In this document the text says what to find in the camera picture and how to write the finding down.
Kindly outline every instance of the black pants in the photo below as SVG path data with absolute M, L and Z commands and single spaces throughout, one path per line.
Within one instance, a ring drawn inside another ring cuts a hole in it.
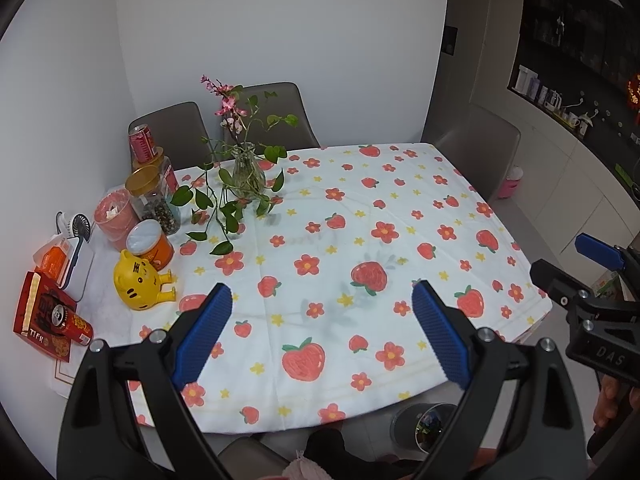
M 393 464 L 367 462 L 348 453 L 342 434 L 333 428 L 323 428 L 309 436 L 305 457 L 334 480 L 398 480 L 413 473 L 421 464 L 416 460 L 398 460 Z

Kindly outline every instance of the textured blue pad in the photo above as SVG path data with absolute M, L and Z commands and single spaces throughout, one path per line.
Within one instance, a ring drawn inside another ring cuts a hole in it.
M 414 286 L 412 303 L 415 317 L 436 353 L 447 379 L 466 390 L 472 375 L 469 370 L 468 351 L 458 332 L 450 325 L 439 304 L 419 283 Z
M 624 260 L 617 249 L 593 236 L 581 233 L 575 237 L 575 250 L 609 270 L 622 270 Z
M 198 380 L 213 345 L 231 316 L 231 290 L 223 285 L 205 305 L 204 312 L 193 324 L 175 353 L 175 371 L 171 377 L 179 392 Z

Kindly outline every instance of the metal bolt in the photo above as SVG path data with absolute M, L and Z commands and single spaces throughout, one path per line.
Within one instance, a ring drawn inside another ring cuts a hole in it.
M 99 352 L 103 348 L 104 348 L 104 339 L 94 339 L 93 341 L 91 341 L 91 344 L 89 345 L 89 350 L 91 352 Z
M 166 332 L 161 328 L 154 330 L 151 334 L 149 334 L 149 341 L 154 344 L 159 344 L 166 338 Z
M 540 340 L 540 346 L 545 352 L 553 352 L 556 349 L 556 343 L 549 337 L 543 337 Z
M 478 337 L 485 343 L 490 343 L 495 339 L 495 332 L 490 328 L 483 326 L 478 329 Z

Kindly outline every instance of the glass jar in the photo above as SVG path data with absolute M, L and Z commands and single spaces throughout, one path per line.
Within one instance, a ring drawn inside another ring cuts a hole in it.
M 131 193 L 131 205 L 141 220 L 158 220 L 167 235 L 178 231 L 180 212 L 167 200 L 158 168 L 145 166 L 134 171 L 124 186 Z
M 260 169 L 258 160 L 255 158 L 254 145 L 251 142 L 245 142 L 242 148 L 235 146 L 231 154 L 236 160 L 231 176 L 235 187 L 234 195 L 248 200 L 261 195 L 264 192 L 266 179 L 264 171 Z
M 174 197 L 175 191 L 178 189 L 178 179 L 175 177 L 174 167 L 169 157 L 164 154 L 162 146 L 157 146 L 158 153 L 150 161 L 141 164 L 137 159 L 133 159 L 133 169 L 139 170 L 145 166 L 155 166 L 160 174 L 160 183 L 164 190 L 164 196 L 168 202 Z

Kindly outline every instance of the gold lid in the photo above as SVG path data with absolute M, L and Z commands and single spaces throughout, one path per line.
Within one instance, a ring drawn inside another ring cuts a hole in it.
M 144 168 L 145 166 L 155 166 L 160 171 L 160 164 L 164 160 L 164 149 L 161 146 L 156 146 L 156 156 L 151 160 L 145 162 L 144 164 L 140 164 L 136 157 L 133 157 L 132 166 L 134 170 L 139 170 L 140 168 Z
M 155 166 L 144 166 L 129 175 L 124 187 L 133 196 L 148 193 L 160 184 L 160 174 Z

